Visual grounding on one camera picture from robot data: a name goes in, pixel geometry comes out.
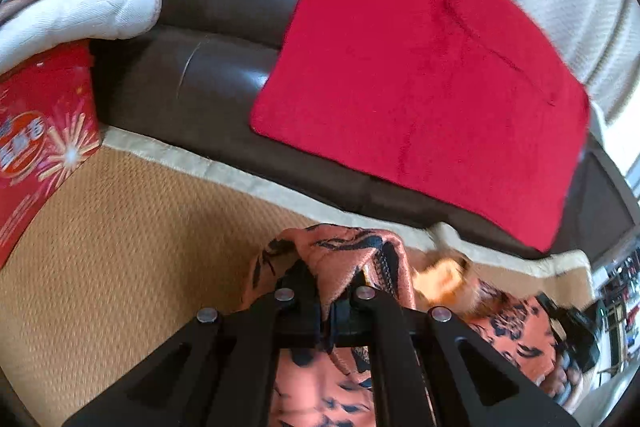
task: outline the orange patterned fabric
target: orange patterned fabric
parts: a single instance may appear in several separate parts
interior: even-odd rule
[[[303,261],[316,277],[322,318],[356,273],[416,308],[412,270],[401,239],[385,230],[314,225],[289,229],[273,239],[251,265],[244,308],[276,287],[279,278]],[[535,298],[520,301],[480,283],[479,308],[466,319],[505,358],[538,383],[554,365],[553,338]],[[270,427],[373,427],[375,412],[366,347],[280,352]]]

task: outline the firework graphic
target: firework graphic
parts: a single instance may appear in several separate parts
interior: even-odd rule
[[[51,154],[40,163],[38,173],[39,182],[50,180],[46,196],[59,188],[92,151],[100,147],[98,133],[91,131],[91,123],[85,125],[85,121],[84,112],[75,112],[72,118],[65,115],[61,132],[55,124],[47,129]]]

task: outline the woven mat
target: woven mat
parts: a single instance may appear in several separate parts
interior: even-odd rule
[[[0,367],[42,427],[57,427],[199,308],[237,308],[251,257],[311,223],[103,147],[0,271]]]

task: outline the brown leather sofa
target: brown leather sofa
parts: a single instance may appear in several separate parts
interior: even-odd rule
[[[95,41],[98,117],[304,192],[350,212],[428,227],[536,259],[578,248],[593,262],[640,223],[620,172],[590,137],[548,252],[484,218],[252,133],[248,114],[278,56],[297,0],[162,0],[155,29]]]

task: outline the silver bolt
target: silver bolt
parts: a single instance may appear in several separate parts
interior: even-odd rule
[[[289,302],[296,294],[291,288],[280,288],[276,290],[276,301]]]
[[[198,322],[211,324],[218,320],[218,310],[215,308],[203,308],[196,314]]]
[[[431,310],[431,317],[438,322],[449,322],[451,320],[451,310],[443,306],[437,306]]]
[[[371,286],[359,286],[356,289],[356,297],[363,301],[370,301],[376,296],[376,291]]]

